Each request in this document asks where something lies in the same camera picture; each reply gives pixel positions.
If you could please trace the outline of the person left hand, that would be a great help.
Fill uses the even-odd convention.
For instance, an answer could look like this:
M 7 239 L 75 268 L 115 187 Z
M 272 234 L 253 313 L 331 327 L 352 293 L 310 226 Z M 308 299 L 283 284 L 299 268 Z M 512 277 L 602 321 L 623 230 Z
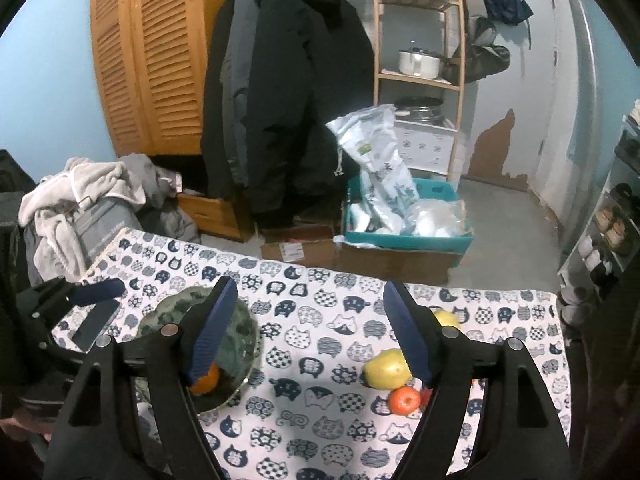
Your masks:
M 36 419 L 24 406 L 21 406 L 16 408 L 11 415 L 1 416 L 1 429 L 15 441 L 26 441 L 32 434 L 39 434 L 49 442 L 54 425 Z

